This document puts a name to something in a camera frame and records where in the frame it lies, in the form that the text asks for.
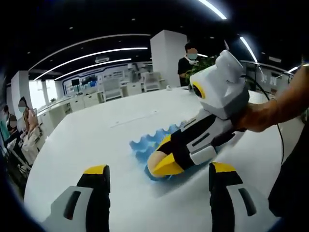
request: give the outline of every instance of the face mask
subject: face mask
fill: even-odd
[[[195,59],[197,59],[197,57],[198,57],[197,54],[188,54],[187,56],[188,56],[188,58],[191,59],[191,60],[195,60]]]
[[[19,109],[19,112],[21,112],[21,113],[23,113],[26,110],[25,107],[19,107],[18,109]]]

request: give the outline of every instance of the table surface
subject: table surface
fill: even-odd
[[[263,95],[250,92],[250,102]],[[129,146],[145,134],[194,117],[201,105],[189,91],[176,88],[130,96],[67,115],[56,127],[30,172],[25,207],[38,221],[51,203],[84,170],[108,164],[111,170],[110,229],[137,231],[211,231],[208,166],[176,182],[151,182]],[[279,174],[281,139],[276,126],[247,131],[224,148],[217,161],[233,165],[246,184],[266,197]]]

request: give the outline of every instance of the yellow ring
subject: yellow ring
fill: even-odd
[[[199,92],[202,95],[202,99],[205,99],[206,98],[205,92],[204,92],[203,88],[199,85],[199,83],[195,81],[195,82],[192,83],[192,85],[195,86],[199,90]]]

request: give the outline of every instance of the black shirt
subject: black shirt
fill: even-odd
[[[178,62],[178,75],[186,73],[187,71],[193,68],[193,64],[190,64],[186,58],[181,58]],[[181,86],[188,86],[189,81],[186,78],[180,78],[180,85]]]

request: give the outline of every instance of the white chair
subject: white chair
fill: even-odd
[[[104,80],[102,85],[104,101],[124,97],[120,88],[120,80],[118,78]]]
[[[144,76],[144,90],[145,92],[159,90],[160,89],[160,82],[159,72],[145,72],[143,73]]]

